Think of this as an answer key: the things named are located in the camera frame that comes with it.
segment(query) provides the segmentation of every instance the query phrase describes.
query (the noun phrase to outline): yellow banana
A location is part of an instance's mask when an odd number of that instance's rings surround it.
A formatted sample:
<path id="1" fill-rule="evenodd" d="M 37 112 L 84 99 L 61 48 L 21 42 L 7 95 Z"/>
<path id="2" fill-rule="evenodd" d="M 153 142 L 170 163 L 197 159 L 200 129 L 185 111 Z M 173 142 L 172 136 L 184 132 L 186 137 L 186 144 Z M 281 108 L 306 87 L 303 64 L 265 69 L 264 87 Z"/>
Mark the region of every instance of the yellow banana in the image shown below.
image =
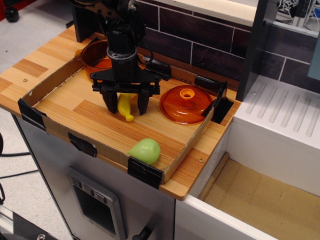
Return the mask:
<path id="1" fill-rule="evenodd" d="M 125 117 L 127 122 L 132 122 L 134 116 L 131 115 L 130 99 L 134 98 L 138 94 L 136 93 L 120 93 L 118 97 L 118 111 Z"/>

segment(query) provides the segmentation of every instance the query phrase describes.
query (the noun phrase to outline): button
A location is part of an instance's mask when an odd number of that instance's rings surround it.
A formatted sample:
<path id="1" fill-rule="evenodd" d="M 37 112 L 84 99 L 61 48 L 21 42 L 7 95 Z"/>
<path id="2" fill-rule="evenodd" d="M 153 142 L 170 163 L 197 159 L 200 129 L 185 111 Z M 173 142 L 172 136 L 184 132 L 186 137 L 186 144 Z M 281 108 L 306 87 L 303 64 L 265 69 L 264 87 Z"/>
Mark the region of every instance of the button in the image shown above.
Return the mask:
<path id="1" fill-rule="evenodd" d="M 90 194 L 91 196 L 94 195 L 94 191 L 93 191 L 90 187 L 88 187 L 88 186 L 86 186 L 86 185 L 83 185 L 83 187 L 84 187 L 84 191 L 85 191 L 87 194 Z"/>
<path id="2" fill-rule="evenodd" d="M 100 201 L 100 202 L 102 202 L 102 203 L 106 203 L 107 201 L 106 201 L 106 198 L 104 197 L 104 196 L 102 196 L 100 193 L 96 193 L 96 197 L 98 198 L 98 200 Z"/>
<path id="3" fill-rule="evenodd" d="M 80 183 L 77 179 L 74 179 L 74 178 L 72 177 L 72 182 L 73 182 L 73 184 L 74 184 L 76 187 L 82 188 L 81 183 Z"/>

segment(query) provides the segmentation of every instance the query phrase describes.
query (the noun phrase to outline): dark tile wall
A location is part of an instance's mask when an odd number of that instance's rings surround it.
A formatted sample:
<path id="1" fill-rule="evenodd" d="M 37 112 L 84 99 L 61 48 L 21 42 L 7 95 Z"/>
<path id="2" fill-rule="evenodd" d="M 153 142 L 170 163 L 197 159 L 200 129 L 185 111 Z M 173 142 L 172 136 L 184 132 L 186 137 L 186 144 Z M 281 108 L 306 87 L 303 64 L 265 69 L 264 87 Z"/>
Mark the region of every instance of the dark tile wall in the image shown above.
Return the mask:
<path id="1" fill-rule="evenodd" d="M 320 81 L 307 76 L 317 38 L 272 26 L 260 74 L 320 94 Z"/>
<path id="2" fill-rule="evenodd" d="M 154 52 L 240 80 L 251 27 L 154 0 L 139 0 Z"/>
<path id="3" fill-rule="evenodd" d="M 252 28 L 154 0 L 139 0 L 154 52 L 240 80 Z M 260 74 L 316 93 L 307 76 L 317 39 L 272 26 Z"/>

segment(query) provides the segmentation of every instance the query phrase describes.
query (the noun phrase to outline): green toy fruit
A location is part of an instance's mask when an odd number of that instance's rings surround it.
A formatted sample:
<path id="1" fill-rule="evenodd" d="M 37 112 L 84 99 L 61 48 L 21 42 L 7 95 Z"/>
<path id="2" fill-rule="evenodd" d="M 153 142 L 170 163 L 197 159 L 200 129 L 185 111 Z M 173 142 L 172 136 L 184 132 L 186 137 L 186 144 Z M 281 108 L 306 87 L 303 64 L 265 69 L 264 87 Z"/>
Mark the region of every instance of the green toy fruit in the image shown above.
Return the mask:
<path id="1" fill-rule="evenodd" d="M 160 156 L 160 146 L 152 138 L 145 138 L 128 151 L 128 154 L 146 164 L 153 164 Z"/>

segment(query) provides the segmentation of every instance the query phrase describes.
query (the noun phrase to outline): gray floor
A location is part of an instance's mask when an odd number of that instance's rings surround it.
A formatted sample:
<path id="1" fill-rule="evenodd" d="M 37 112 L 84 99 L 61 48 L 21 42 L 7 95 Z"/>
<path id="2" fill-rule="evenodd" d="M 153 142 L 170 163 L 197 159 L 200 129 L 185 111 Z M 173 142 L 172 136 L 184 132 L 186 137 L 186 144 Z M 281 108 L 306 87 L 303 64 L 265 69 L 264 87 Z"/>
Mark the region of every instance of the gray floor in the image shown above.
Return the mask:
<path id="1" fill-rule="evenodd" d="M 19 11 L 18 22 L 0 21 L 0 73 L 66 29 L 72 20 L 65 0 L 37 0 Z M 28 149 L 12 116 L 0 108 L 3 153 Z M 0 177 L 36 170 L 30 156 L 0 157 Z M 40 174 L 31 173 L 0 179 L 5 192 L 4 206 L 60 240 L 71 240 L 69 232 Z"/>

